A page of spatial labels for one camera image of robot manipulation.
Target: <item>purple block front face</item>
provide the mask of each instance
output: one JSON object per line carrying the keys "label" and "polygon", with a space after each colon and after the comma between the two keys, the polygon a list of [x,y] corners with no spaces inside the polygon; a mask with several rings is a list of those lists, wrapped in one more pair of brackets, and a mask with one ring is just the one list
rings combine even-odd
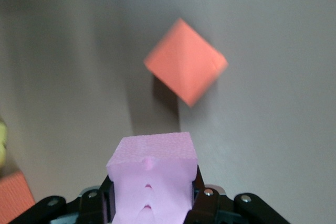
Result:
{"label": "purple block front face", "polygon": [[113,224],[182,224],[192,207],[197,156],[187,132],[125,137],[107,170]]}

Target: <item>orange cube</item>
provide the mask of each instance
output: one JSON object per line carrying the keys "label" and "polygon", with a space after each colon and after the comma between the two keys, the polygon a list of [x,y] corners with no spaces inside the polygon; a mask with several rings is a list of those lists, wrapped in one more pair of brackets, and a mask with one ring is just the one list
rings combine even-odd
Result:
{"label": "orange cube", "polygon": [[175,23],[144,63],[190,107],[228,66],[224,56],[182,19]]}

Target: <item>metal bolt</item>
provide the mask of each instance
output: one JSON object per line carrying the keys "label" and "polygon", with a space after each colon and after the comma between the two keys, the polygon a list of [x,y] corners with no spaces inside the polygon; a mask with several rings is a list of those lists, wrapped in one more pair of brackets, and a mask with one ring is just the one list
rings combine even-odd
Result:
{"label": "metal bolt", "polygon": [[89,193],[88,197],[89,197],[89,198],[93,198],[93,197],[95,197],[96,195],[97,195],[97,192],[96,192],[96,191],[92,191],[92,192]]}
{"label": "metal bolt", "polygon": [[51,201],[48,202],[48,206],[51,207],[51,206],[54,206],[58,203],[58,199],[52,199]]}
{"label": "metal bolt", "polygon": [[242,195],[241,197],[240,197],[240,199],[243,201],[243,202],[245,202],[245,203],[249,203],[249,202],[251,202],[252,200],[251,200],[251,198],[249,197],[249,196],[247,196],[247,195]]}
{"label": "metal bolt", "polygon": [[210,188],[206,188],[206,189],[204,190],[204,194],[205,194],[206,196],[211,196],[212,194],[214,194],[214,192],[213,192]]}

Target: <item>textured orange block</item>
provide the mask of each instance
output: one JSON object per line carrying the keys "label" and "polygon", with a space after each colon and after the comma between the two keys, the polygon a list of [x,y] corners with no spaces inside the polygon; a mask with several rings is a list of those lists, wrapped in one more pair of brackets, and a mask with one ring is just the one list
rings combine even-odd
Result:
{"label": "textured orange block", "polygon": [[186,104],[193,106],[228,66],[184,20],[179,19],[144,61]]}
{"label": "textured orange block", "polygon": [[0,224],[9,223],[35,204],[22,172],[0,180]]}

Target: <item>foam block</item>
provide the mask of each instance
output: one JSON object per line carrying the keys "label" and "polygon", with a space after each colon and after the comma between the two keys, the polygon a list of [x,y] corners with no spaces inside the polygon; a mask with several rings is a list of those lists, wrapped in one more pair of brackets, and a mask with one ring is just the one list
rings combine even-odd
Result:
{"label": "foam block", "polygon": [[107,170],[113,224],[182,224],[192,207],[197,156],[187,132],[125,137]]}
{"label": "foam block", "polygon": [[228,66],[184,20],[179,19],[144,61],[186,104],[193,106]]}
{"label": "foam block", "polygon": [[0,224],[9,223],[34,204],[22,172],[0,180]]}

